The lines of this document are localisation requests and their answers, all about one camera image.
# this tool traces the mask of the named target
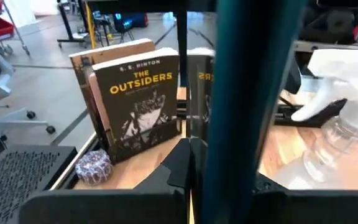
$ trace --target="the outsiders book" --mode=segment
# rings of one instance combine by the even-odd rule
[[[116,141],[141,148],[153,127],[176,118],[178,52],[163,48],[93,65]]]
[[[208,143],[208,127],[211,116],[211,94],[214,82],[213,64],[215,52],[211,49],[196,48],[187,51],[190,101],[188,111],[190,122],[187,130],[194,137]]]
[[[100,91],[92,65],[154,50],[152,40],[139,39],[69,55],[94,128],[98,137],[103,140],[102,145],[105,148],[112,144],[113,139],[109,133],[110,124],[100,100]]]

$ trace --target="gray floor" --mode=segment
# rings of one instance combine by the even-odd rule
[[[79,18],[70,17],[70,26],[76,32]],[[173,25],[172,13],[149,14],[149,26],[132,31],[136,39],[159,40]],[[188,14],[188,27],[201,31],[212,43],[215,42],[215,19],[212,14]],[[16,68],[10,83],[11,96],[0,101],[0,115],[26,107],[37,113],[37,119],[47,120],[57,132],[46,133],[44,128],[14,129],[7,133],[10,144],[44,144],[56,142],[62,132],[68,135],[59,143],[62,146],[76,146],[79,149],[94,131],[74,71],[71,69],[69,54],[84,50],[78,44],[63,43],[60,49],[57,39],[67,37],[60,16],[43,17],[37,24],[20,28],[21,35],[31,56],[26,55],[17,37],[5,41],[14,54],[7,59]],[[177,29],[171,30],[158,43],[157,48],[172,47],[178,50]],[[211,47],[200,35],[188,32],[188,49]]]

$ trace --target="wooden table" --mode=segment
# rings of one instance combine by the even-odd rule
[[[282,97],[292,103],[303,104],[310,100],[310,93],[300,93],[290,96],[282,93]],[[186,89],[178,89],[178,99],[186,99]],[[185,138],[185,121],[182,123],[183,133],[165,143],[140,153],[114,167],[112,178],[97,187],[89,187],[82,182],[75,189],[132,189],[144,180],[169,154],[176,143]],[[272,126],[265,142],[259,172],[272,177],[275,173],[292,160],[301,156],[319,135],[319,129]]]

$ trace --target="illustration on book cover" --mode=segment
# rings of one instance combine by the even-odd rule
[[[176,55],[121,63],[95,74],[115,140],[140,150],[158,141],[149,130],[176,118]]]

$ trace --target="chair base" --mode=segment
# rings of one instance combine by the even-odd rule
[[[30,121],[27,117],[27,110],[22,108],[0,117],[0,137],[5,134],[5,130],[7,129],[31,128],[36,126],[47,127],[48,125],[46,121]]]

